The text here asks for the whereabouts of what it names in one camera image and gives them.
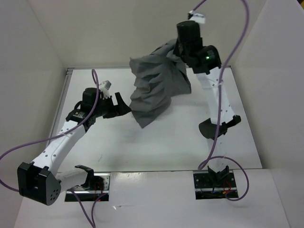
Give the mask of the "grey pleated skirt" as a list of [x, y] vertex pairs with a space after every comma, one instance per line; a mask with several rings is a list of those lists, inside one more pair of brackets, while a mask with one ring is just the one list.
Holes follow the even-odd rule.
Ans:
[[186, 65], [173, 53], [176, 41], [169, 40], [143, 57], [130, 58], [129, 66], [135, 75], [130, 108], [141, 128], [166, 111], [172, 97], [191, 94]]

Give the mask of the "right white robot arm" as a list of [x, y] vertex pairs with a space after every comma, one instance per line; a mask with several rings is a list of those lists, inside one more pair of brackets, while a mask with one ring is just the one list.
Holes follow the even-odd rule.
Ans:
[[203, 45], [199, 24], [193, 20], [180, 22], [177, 34], [174, 54], [192, 69], [209, 107], [210, 117], [199, 124], [199, 131], [207, 140], [210, 154], [199, 169], [207, 168], [210, 185], [218, 187], [225, 181], [224, 175], [228, 172], [224, 136], [230, 127], [241, 122], [241, 117], [234, 113], [229, 103], [218, 50], [212, 45]]

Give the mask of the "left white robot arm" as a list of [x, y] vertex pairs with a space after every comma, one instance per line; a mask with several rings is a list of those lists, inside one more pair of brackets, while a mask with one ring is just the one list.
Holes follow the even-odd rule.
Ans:
[[107, 88], [86, 88], [82, 100], [67, 115], [59, 134], [32, 162], [23, 162], [17, 168], [19, 194], [47, 206], [52, 205], [63, 191], [75, 186], [89, 190], [103, 188], [103, 179], [94, 175], [92, 168], [76, 165], [70, 172], [58, 173], [61, 163], [75, 144], [95, 124], [98, 117], [114, 118], [128, 114], [131, 109], [119, 92], [117, 104]]

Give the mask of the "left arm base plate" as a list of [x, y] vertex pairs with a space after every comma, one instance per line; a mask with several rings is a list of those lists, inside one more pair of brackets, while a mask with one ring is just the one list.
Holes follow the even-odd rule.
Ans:
[[84, 186], [87, 178], [85, 171], [65, 174], [60, 179], [61, 191], [66, 192], [65, 202], [77, 202], [70, 189], [78, 196], [81, 202], [108, 201], [110, 177], [111, 174], [109, 172], [95, 172], [93, 182], [88, 184], [88, 186]]

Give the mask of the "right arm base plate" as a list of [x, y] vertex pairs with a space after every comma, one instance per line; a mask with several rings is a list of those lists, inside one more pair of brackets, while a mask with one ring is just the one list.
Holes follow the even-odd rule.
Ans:
[[208, 167], [207, 171], [193, 173], [196, 200], [237, 199], [238, 190], [234, 173], [226, 166], [222, 171], [215, 172]]

